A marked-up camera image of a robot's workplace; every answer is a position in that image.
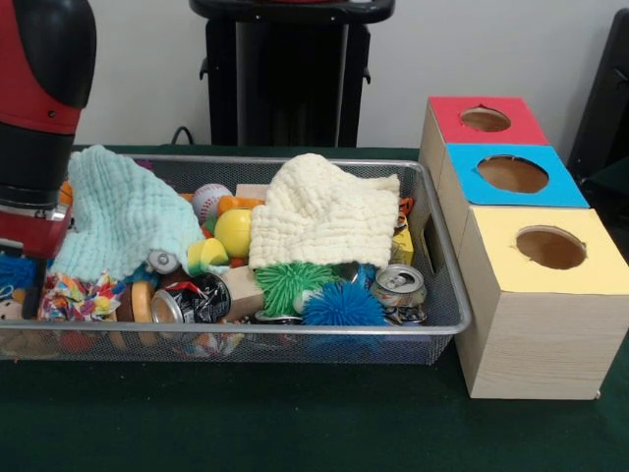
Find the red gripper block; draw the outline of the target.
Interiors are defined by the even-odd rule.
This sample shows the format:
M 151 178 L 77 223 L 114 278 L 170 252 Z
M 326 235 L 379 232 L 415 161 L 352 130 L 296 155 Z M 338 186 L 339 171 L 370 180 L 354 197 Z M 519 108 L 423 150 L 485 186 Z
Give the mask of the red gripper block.
M 34 259 L 33 283 L 26 289 L 22 317 L 36 318 L 47 273 L 71 222 L 66 205 L 34 209 L 1 206 L 1 250 Z

